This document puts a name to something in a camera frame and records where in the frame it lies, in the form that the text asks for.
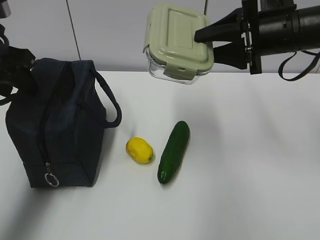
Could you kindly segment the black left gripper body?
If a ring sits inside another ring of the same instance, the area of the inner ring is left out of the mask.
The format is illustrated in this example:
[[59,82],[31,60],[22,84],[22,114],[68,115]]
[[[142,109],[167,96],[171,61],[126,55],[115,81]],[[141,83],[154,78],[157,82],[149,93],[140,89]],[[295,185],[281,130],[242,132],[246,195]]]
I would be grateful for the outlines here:
[[0,95],[2,97],[8,97],[13,88],[35,94],[37,85],[31,73],[35,59],[29,49],[10,46],[5,36],[5,27],[0,26]]

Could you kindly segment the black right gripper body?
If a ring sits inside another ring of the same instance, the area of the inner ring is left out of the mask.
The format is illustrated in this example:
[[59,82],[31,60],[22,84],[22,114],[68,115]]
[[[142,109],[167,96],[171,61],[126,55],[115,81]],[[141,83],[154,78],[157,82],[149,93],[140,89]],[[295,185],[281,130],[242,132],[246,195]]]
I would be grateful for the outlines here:
[[241,4],[246,62],[251,75],[261,74],[258,2],[256,0],[242,0]]

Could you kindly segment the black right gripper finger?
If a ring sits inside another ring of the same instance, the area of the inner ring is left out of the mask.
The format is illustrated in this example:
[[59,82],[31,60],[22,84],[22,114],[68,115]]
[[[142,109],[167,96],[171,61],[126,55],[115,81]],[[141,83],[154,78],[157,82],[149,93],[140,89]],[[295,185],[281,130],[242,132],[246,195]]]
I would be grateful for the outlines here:
[[226,17],[195,32],[194,41],[207,42],[234,42],[241,38],[243,33],[243,8],[236,8]]
[[247,52],[243,41],[231,42],[213,48],[214,62],[240,70],[248,68]]

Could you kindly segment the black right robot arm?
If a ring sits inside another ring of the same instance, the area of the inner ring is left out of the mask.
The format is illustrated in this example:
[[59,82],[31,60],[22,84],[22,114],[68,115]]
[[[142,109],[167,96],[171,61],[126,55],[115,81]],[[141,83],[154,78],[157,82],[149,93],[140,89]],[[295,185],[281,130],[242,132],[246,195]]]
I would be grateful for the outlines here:
[[320,47],[320,7],[298,9],[292,0],[243,0],[221,20],[195,32],[197,43],[214,47],[214,61],[252,75],[262,73],[263,56],[304,52]]

